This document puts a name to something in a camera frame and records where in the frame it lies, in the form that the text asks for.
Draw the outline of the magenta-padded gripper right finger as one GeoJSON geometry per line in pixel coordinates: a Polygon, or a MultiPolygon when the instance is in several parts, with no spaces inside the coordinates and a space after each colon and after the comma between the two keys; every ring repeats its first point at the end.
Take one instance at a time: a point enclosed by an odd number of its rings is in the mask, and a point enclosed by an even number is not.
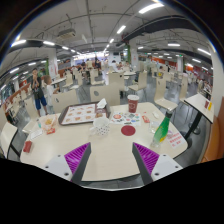
{"type": "Polygon", "coordinates": [[[133,144],[132,153],[145,185],[182,169],[182,166],[167,154],[159,155],[138,143],[133,144]]]}

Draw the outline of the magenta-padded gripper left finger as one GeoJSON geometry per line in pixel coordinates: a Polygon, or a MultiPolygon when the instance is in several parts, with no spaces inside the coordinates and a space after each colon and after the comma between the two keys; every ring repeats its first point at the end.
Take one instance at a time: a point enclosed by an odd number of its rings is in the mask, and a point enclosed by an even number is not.
{"type": "Polygon", "coordinates": [[[44,165],[43,169],[80,185],[90,154],[91,143],[88,142],[65,155],[56,155],[44,165]]]}

